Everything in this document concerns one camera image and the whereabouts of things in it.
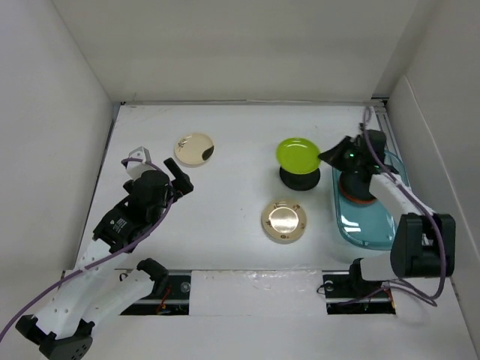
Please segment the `small black plate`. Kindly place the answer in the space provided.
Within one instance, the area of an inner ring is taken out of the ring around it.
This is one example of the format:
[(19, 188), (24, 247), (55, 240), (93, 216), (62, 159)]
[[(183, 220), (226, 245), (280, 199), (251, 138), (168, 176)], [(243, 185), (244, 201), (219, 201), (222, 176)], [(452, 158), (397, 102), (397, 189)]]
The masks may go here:
[(338, 184), (342, 184), (343, 189), (357, 199), (369, 200), (375, 197), (369, 191), (369, 183), (358, 172), (341, 172)]

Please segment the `beige plate with black patch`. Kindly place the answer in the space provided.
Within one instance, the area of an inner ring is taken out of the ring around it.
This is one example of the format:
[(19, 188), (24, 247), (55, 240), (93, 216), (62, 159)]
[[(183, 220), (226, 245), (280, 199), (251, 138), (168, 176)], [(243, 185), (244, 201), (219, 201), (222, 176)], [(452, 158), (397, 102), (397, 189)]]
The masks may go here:
[(209, 161), (215, 151), (213, 140), (204, 133), (189, 133), (175, 144), (175, 157), (184, 165), (198, 167)]

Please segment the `lime green plate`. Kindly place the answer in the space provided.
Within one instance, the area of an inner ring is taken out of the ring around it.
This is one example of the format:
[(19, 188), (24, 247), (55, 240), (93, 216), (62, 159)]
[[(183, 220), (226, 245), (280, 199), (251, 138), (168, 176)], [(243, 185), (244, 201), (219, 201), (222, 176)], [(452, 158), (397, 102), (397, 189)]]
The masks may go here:
[(320, 150), (305, 138), (292, 137), (283, 140), (276, 148), (280, 167), (295, 175), (307, 175), (319, 169)]

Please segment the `glossy black plate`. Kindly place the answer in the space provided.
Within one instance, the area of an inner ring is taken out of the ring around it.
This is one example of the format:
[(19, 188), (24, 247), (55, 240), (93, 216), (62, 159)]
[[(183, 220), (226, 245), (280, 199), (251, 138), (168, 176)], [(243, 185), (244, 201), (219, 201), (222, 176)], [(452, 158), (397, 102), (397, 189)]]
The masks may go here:
[(279, 169), (280, 180), (294, 191), (309, 191), (315, 188), (320, 182), (321, 172), (317, 168), (308, 174), (294, 174), (286, 171), (282, 167)]

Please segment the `beige plate with calligraphy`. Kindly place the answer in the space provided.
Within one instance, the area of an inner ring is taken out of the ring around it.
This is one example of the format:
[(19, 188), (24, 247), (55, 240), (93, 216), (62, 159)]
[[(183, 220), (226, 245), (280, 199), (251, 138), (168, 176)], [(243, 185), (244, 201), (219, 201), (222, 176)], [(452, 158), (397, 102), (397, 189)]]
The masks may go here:
[(299, 201), (275, 199), (263, 209), (261, 224), (273, 242), (286, 245), (297, 242), (304, 235), (308, 218)]

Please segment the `orange plastic plate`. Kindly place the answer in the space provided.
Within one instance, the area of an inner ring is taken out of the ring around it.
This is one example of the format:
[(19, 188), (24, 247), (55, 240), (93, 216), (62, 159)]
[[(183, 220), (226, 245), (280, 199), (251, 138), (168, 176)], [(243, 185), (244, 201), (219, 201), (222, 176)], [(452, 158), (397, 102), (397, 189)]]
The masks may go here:
[(356, 197), (354, 196), (351, 196), (349, 195), (343, 188), (343, 185), (342, 184), (339, 184), (338, 185), (338, 188), (339, 188), (339, 191), (341, 193), (341, 195), (349, 200), (351, 203), (355, 203), (357, 205), (360, 205), (360, 206), (367, 206), (367, 205), (370, 205), (370, 204), (373, 204), (377, 201), (377, 198), (373, 198), (373, 199), (367, 199), (367, 200), (363, 200), (363, 199), (357, 199)]

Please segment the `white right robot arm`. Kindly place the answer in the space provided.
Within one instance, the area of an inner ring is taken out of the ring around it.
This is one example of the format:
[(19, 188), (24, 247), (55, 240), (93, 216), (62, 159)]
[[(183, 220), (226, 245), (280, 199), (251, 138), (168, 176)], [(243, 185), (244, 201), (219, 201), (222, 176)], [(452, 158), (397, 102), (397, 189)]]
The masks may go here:
[(381, 203), (396, 227), (383, 255), (354, 260), (346, 285), (362, 298), (394, 289), (434, 303), (455, 269), (455, 219), (426, 206), (385, 164), (385, 145), (382, 131), (365, 130), (319, 156), (339, 173), (341, 197), (361, 209)]

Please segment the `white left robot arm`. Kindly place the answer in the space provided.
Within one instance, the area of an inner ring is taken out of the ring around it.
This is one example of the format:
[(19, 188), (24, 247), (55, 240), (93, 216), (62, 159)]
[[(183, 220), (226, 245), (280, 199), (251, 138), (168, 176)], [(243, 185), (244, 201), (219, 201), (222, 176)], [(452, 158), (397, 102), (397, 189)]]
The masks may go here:
[(35, 344), (46, 359), (81, 359), (102, 320), (144, 296), (156, 298), (167, 290), (168, 270), (147, 258), (118, 289), (96, 296), (110, 272), (162, 224), (174, 203), (194, 189), (172, 158), (163, 162), (169, 174), (143, 148), (121, 163), (130, 176), (124, 183), (127, 196), (101, 218), (73, 272), (43, 290), (7, 324)]

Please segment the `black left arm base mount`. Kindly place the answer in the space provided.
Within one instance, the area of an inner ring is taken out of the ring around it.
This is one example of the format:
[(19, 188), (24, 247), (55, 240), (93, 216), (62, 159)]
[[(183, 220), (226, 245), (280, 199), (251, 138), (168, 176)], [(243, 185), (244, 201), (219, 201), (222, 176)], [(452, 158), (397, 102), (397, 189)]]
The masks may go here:
[(151, 294), (135, 301), (122, 316), (187, 316), (190, 310), (191, 270), (169, 270), (168, 280), (156, 282)]

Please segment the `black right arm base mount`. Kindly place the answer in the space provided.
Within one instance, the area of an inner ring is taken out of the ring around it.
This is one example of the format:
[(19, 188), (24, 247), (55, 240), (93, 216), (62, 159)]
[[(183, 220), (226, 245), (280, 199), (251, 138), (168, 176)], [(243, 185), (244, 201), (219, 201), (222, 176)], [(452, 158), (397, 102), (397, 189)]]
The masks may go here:
[(362, 277), (359, 259), (346, 271), (322, 271), (316, 292), (325, 297), (328, 315), (396, 314), (392, 293), (382, 281)]

